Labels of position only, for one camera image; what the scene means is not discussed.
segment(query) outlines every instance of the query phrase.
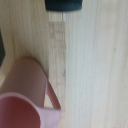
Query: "wood grain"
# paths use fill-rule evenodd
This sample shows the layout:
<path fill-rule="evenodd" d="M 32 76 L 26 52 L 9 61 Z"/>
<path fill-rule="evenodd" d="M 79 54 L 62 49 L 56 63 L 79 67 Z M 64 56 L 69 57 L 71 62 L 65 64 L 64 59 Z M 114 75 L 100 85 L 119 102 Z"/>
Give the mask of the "wood grain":
<path fill-rule="evenodd" d="M 128 127 L 127 0 L 84 0 L 67 13 L 47 12 L 43 0 L 0 0 L 0 29 L 0 83 L 15 60 L 37 59 L 62 106 L 58 128 Z"/>

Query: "pink cup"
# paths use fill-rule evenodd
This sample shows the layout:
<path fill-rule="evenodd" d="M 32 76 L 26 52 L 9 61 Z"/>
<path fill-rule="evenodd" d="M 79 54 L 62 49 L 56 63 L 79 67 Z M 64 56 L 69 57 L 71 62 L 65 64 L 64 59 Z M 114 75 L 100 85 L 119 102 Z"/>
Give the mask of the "pink cup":
<path fill-rule="evenodd" d="M 54 109 L 44 108 L 45 93 Z M 56 128 L 60 116 L 61 106 L 41 66 L 29 58 L 17 61 L 0 88 L 0 128 Z"/>

